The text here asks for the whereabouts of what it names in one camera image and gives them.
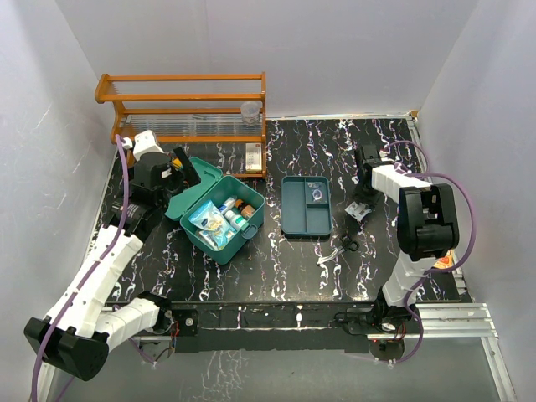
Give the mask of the blue white spray can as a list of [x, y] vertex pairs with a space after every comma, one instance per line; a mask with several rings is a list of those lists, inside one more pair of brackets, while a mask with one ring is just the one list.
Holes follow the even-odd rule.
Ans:
[[228, 197], [220, 206], [219, 206], [219, 212], [221, 214], [226, 214], [228, 211], [230, 211], [235, 206], [236, 198], [235, 197]]

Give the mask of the teal medicine kit box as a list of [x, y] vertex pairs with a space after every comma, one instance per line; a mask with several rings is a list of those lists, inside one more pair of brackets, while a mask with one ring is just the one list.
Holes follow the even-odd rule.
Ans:
[[264, 223], [265, 198], [238, 178], [197, 157], [200, 183], [172, 197], [165, 215], [216, 263], [228, 263]]

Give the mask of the alcohol pad sachets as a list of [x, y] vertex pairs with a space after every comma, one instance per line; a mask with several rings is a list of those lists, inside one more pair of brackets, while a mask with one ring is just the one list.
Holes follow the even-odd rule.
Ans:
[[372, 212], [372, 209], [367, 204], [353, 201], [349, 206], [347, 206], [345, 212], [357, 222], [361, 222], [368, 214]]

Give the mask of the cotton swab bag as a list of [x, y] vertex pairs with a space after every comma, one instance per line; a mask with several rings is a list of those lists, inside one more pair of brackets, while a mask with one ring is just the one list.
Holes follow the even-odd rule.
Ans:
[[188, 221], [197, 228], [197, 236], [215, 251], [222, 250], [236, 235], [236, 230], [211, 200], [190, 214]]

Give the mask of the small clear vial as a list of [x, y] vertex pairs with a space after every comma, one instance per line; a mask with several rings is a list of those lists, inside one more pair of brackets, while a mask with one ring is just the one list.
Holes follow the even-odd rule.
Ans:
[[327, 189], [325, 183], [309, 182], [307, 186], [309, 188], [311, 203], [325, 204], [327, 202]]

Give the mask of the brown syrup bottle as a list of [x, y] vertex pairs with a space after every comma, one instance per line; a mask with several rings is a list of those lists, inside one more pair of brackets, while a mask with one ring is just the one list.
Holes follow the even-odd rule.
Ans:
[[250, 219], [255, 214], [255, 208], [246, 203], [243, 199], [237, 199], [234, 203], [234, 206], [239, 211], [240, 215], [245, 219]]

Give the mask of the white green pill bottle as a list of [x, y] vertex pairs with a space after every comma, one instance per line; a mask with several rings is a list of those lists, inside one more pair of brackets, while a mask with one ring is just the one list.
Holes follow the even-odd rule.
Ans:
[[224, 217], [229, 221], [231, 226], [236, 230], [242, 230], [248, 223], [246, 219], [239, 213], [236, 213], [234, 210], [230, 209], [224, 214]]

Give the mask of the teal divided tray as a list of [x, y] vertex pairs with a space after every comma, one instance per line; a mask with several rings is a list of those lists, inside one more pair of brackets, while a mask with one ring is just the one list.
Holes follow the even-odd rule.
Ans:
[[[325, 183], [327, 202], [310, 202], [309, 182]], [[332, 233], [329, 181], [323, 176], [285, 176], [281, 180], [281, 231], [292, 238], [326, 238]]]

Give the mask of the black handled scissors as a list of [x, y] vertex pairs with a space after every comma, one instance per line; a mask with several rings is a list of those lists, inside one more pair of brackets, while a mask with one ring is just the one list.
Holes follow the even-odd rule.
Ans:
[[317, 260], [317, 265], [325, 264], [331, 260], [334, 260], [339, 255], [344, 253], [347, 250], [350, 250], [352, 252], [357, 251], [359, 244], [356, 240], [354, 240], [349, 234], [343, 235], [341, 238], [341, 244], [336, 249], [333, 250], [333, 252], [330, 255], [327, 256], [321, 256]]

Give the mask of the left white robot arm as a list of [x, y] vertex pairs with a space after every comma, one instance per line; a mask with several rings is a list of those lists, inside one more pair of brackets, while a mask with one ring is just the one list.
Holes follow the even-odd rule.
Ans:
[[173, 324], [167, 298], [142, 292], [125, 307], [103, 313], [117, 280], [165, 218], [173, 197], [197, 187], [200, 176], [182, 147], [148, 152], [123, 169], [123, 188], [104, 215], [92, 251], [64, 295], [23, 333], [38, 363], [83, 381], [93, 379], [108, 354], [141, 331], [167, 332]]

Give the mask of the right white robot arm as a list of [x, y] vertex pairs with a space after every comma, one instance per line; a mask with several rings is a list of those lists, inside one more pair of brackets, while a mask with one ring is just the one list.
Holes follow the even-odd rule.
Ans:
[[372, 309], [359, 317], [383, 332], [393, 332], [416, 314], [416, 292], [425, 274], [459, 243], [454, 193], [448, 184], [432, 184], [403, 173], [374, 145], [358, 147], [354, 157], [358, 216], [372, 211], [382, 197], [397, 204], [398, 260]]

